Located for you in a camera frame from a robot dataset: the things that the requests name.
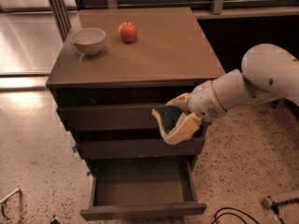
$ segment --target red apple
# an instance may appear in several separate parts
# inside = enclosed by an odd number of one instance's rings
[[[137,38],[137,27],[131,21],[122,22],[119,27],[119,34],[123,42],[134,42]]]

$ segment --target white bowl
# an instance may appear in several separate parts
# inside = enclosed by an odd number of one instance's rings
[[[98,28],[84,28],[74,32],[70,40],[86,56],[97,55],[105,44],[106,33]]]

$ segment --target bottom drawer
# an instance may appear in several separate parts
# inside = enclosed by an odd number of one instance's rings
[[[187,157],[103,160],[94,163],[87,221],[201,215]]]

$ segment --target concrete floor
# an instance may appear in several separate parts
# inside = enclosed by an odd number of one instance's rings
[[[34,24],[28,26],[31,31]],[[17,36],[24,31],[18,27],[14,30],[19,31]],[[57,31],[53,32],[58,42]],[[57,44],[49,59],[60,49]],[[49,64],[45,67],[42,70],[48,70]],[[14,67],[8,70],[18,71]],[[92,178],[73,152],[74,140],[55,109],[46,90],[0,92],[0,199],[21,187],[21,194],[4,206],[9,219],[0,217],[0,224],[50,224],[53,215],[61,224],[88,223],[79,210],[89,205]],[[192,172],[198,201],[207,204],[203,215],[90,223],[210,224],[216,211],[226,206],[251,214],[259,223],[278,223],[261,200],[291,191],[299,197],[298,131],[299,122],[285,106],[238,107],[208,128],[206,144]],[[283,206],[280,212],[285,223],[299,223],[298,203]],[[227,216],[220,221],[234,223],[242,222]]]

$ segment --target cabinet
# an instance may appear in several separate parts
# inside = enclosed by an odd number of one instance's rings
[[[138,25],[133,44],[122,44],[117,29],[111,29],[125,16]],[[149,17],[163,29],[144,22]],[[191,11],[92,10],[79,12],[77,22],[106,30],[106,49],[86,58],[67,38],[47,87],[93,174],[90,206],[81,215],[98,220],[202,214],[206,204],[197,201],[192,167],[207,124],[192,140],[170,146],[151,115],[156,105],[224,73]],[[186,26],[179,38],[174,36]],[[173,32],[164,32],[167,28]]]

